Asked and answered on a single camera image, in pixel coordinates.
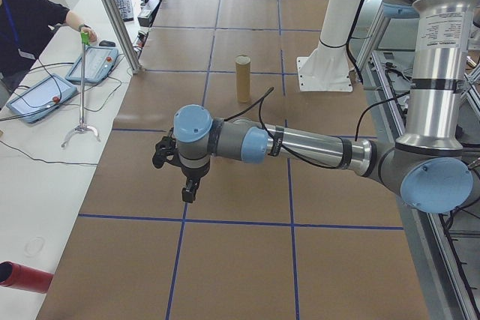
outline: black shirt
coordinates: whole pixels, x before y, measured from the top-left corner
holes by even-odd
[[[64,23],[69,9],[50,0],[6,1],[19,36],[20,49],[38,58],[53,36],[48,25]],[[28,70],[34,62],[21,57],[18,53],[4,0],[0,6],[0,73],[9,76],[21,70]]]

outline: grid floor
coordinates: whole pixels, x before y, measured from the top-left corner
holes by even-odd
[[[367,106],[301,93],[296,56],[317,46],[328,0],[163,0],[38,319],[427,319],[395,198],[353,173],[285,159],[213,158],[184,205],[179,169],[152,166],[177,109],[270,86],[271,124],[353,137]],[[256,119],[256,113],[249,112]],[[361,128],[375,138],[371,118]]]

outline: white table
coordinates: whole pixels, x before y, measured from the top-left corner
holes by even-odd
[[[97,32],[99,40],[119,44],[101,0],[80,0],[74,10]],[[139,11],[140,5],[136,4],[135,14]],[[133,41],[140,26],[136,19],[125,25]],[[80,51],[79,33],[62,27],[40,60],[43,64],[75,61]],[[61,76],[68,70],[68,66],[49,68],[51,73]],[[34,85],[47,75],[44,70],[30,73],[22,85]],[[66,149],[61,148],[67,132],[79,124],[78,106],[63,106],[33,125],[21,120],[2,121],[0,130],[4,135],[0,140],[36,158],[97,163],[130,82],[131,71],[126,59],[118,64],[111,76],[122,83],[120,88],[101,111],[85,112],[85,122],[99,130],[100,142],[88,132],[73,136]],[[85,106],[98,109],[119,81],[106,79],[87,91]],[[67,103],[79,104],[80,98],[77,96]],[[6,107],[0,111],[0,118],[11,115]],[[95,166],[33,161],[0,144],[0,262],[18,262],[55,273],[94,172]],[[0,288],[0,318],[35,319],[44,298],[45,295],[33,292]]]

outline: robotic arm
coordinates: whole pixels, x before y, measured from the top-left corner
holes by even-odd
[[[412,4],[420,16],[406,131],[395,144],[351,142],[244,119],[230,123],[212,118],[201,106],[185,106],[153,158],[158,168],[165,162],[181,168],[187,177],[183,200],[195,200],[212,155],[246,163],[283,156],[353,170],[431,213],[450,211],[478,196],[479,177],[461,159],[455,128],[473,12],[480,0],[384,2],[400,8]]]

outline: red tube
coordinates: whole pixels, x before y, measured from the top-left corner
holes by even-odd
[[[0,264],[0,286],[45,294],[53,274],[14,262]]]

